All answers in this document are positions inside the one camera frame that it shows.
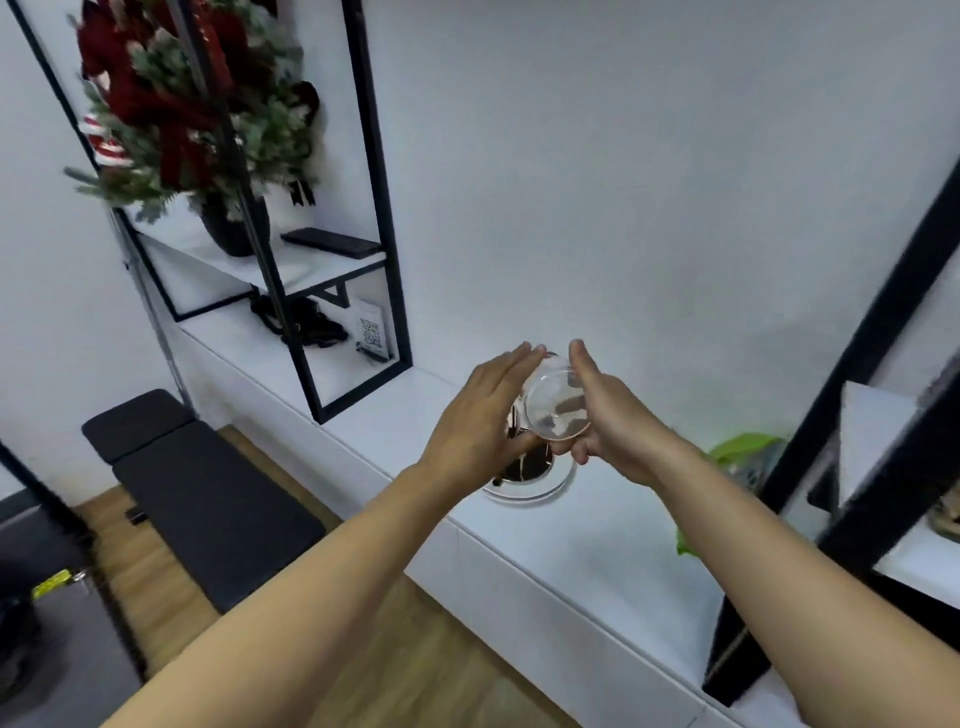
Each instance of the wooden floor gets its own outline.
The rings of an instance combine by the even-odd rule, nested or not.
[[[221,434],[333,529],[340,521],[236,429]],[[120,486],[78,510],[100,534],[98,556],[150,673],[218,615],[153,528],[130,525]],[[406,576],[391,589],[371,638],[318,703],[310,728],[576,728],[521,675]]]

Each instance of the flower arrangement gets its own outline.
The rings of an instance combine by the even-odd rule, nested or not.
[[[286,185],[313,204],[307,170],[320,109],[300,76],[301,49],[276,0],[191,0],[252,182]],[[178,194],[198,213],[218,197],[238,219],[235,180],[220,163],[216,118],[198,90],[165,0],[84,0],[75,21],[91,111],[80,124],[99,175],[67,169],[79,191],[112,206],[140,204],[155,221]]]

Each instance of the hand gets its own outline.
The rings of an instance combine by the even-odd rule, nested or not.
[[[507,415],[527,378],[546,356],[524,342],[473,370],[444,411],[420,466],[457,501],[481,488],[542,440],[533,432],[507,438]]]
[[[586,407],[590,428],[576,439],[551,443],[553,451],[572,452],[580,465],[596,455],[634,483],[659,488],[651,463],[663,449],[682,442],[680,436],[658,420],[623,381],[603,374],[579,339],[570,342],[570,364],[584,386],[584,396],[561,407],[570,412]]]

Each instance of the black bench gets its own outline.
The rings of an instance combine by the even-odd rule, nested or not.
[[[83,432],[221,614],[325,535],[295,498],[163,390],[97,415]]]

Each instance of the yellow tag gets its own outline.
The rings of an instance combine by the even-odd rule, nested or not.
[[[46,581],[40,584],[37,584],[34,587],[34,590],[31,592],[31,596],[34,599],[40,599],[47,592],[52,592],[57,587],[61,587],[64,584],[69,583],[70,579],[72,578],[73,578],[73,574],[70,573],[68,570],[64,569],[63,571],[58,571]]]

